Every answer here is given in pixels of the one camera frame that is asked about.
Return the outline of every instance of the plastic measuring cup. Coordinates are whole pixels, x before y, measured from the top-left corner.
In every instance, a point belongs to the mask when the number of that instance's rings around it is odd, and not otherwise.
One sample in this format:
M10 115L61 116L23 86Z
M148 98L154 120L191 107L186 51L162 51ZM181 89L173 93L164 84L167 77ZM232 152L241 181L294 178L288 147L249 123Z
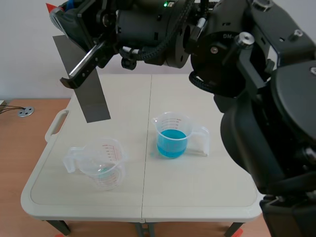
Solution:
M168 158L177 158L187 149L193 136L203 140L202 152L209 154L209 131L207 128L194 124L191 119L180 113L166 112L152 119L157 132L157 149Z
M78 168L99 190L110 190L121 184L125 177L126 155L121 144L112 138L100 138L83 148L70 148L64 157L68 173Z

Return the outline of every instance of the blue liquid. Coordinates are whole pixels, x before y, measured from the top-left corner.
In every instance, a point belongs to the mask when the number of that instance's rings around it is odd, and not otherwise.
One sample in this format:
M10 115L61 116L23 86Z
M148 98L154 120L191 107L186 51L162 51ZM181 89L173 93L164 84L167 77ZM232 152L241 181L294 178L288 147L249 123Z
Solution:
M173 138L173 139L182 139L187 137L183 132L175 130L175 129L169 129L162 132L162 135ZM164 138L160 135L158 135L157 140L157 148L158 151L164 155L165 157L169 158L176 158L179 157L184 153L184 151L187 148L188 140L169 140L167 138Z

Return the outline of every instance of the bolt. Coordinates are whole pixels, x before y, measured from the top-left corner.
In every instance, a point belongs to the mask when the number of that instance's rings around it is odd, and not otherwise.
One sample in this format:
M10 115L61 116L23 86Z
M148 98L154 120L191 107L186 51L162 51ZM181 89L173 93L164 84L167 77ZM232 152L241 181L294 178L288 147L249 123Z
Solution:
M259 11L267 11L273 6L272 0L252 0L252 5Z
M249 48L254 44L255 38L248 32L241 32L236 36L236 42L242 48Z
M218 48L217 47L211 47L211 53L212 54L217 54L218 53Z
M299 37L303 36L303 31L301 30L295 30L290 36L289 36L289 40L290 41L296 41Z
M311 68L311 73L316 76L316 67Z

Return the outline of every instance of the table seam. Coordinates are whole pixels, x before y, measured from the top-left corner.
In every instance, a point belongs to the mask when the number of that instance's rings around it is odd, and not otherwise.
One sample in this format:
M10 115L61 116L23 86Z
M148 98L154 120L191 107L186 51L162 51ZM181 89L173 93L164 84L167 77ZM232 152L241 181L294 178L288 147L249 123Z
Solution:
M146 158L147 158L147 146L148 146L148 128L149 128L149 116L150 116L150 100L152 96L152 84L153 75L150 79L150 93L149 93L149 106L148 106L148 123L147 123L147 138L146 138L146 151L145 151L145 167L144 167L144 181L143 181L143 196L142 196L142 208L141 208L141 219L143 219L143 202L144 202L144 189L145 189L145 174L146 174Z

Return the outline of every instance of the measuring cup with blue liquid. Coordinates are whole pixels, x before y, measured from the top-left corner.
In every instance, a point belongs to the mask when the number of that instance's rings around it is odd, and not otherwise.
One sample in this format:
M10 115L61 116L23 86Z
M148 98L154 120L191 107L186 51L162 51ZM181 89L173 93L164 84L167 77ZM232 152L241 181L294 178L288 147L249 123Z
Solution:
M187 149L193 137L202 139L202 153L209 155L209 131L183 114L166 112L152 119L157 132L157 149L167 158L177 158Z

